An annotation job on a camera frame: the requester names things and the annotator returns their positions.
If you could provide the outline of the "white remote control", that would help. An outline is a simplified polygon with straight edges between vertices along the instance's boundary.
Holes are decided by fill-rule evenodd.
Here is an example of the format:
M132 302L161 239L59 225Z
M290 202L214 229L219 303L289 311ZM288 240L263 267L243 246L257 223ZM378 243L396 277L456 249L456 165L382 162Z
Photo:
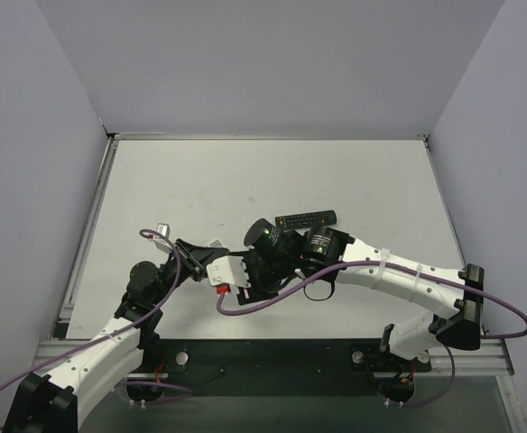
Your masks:
M222 241L219 238L215 238L208 243L208 249L212 253L217 254L227 254L229 250L223 245Z

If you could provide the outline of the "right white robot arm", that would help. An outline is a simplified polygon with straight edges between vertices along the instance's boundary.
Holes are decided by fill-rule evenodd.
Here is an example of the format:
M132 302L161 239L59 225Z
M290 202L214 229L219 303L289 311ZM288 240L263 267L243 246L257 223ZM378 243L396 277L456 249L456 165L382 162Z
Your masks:
M443 269L378 249L328 226L303 234L264 218L246 232L248 281L258 294L275 297L289 279L316 275L330 286L362 286L424 308L424 313L385 327L380 349L411 361L432 347L464 351L481 346L485 270L469 263Z

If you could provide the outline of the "black tv remote control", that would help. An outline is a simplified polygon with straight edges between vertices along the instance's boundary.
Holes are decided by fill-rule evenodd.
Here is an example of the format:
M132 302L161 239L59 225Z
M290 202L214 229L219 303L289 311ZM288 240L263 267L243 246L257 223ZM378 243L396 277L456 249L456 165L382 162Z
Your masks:
M334 210L315 211L308 213L277 216L275 225L281 230L298 230L314 226L333 226L337 223Z

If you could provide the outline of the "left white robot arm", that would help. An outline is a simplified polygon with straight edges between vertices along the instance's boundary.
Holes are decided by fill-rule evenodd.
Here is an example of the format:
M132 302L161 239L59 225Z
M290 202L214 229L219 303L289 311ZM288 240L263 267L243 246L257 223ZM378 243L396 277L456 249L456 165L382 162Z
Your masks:
M70 350L47 373L24 377L4 432L77 432L125 376L136 369L152 370L159 363L155 328L162 318L162 304L188 278L204 279L208 265L229 251L163 241L158 234L153 238L169 248L167 261L137 263L119 307L103 329L88 343Z

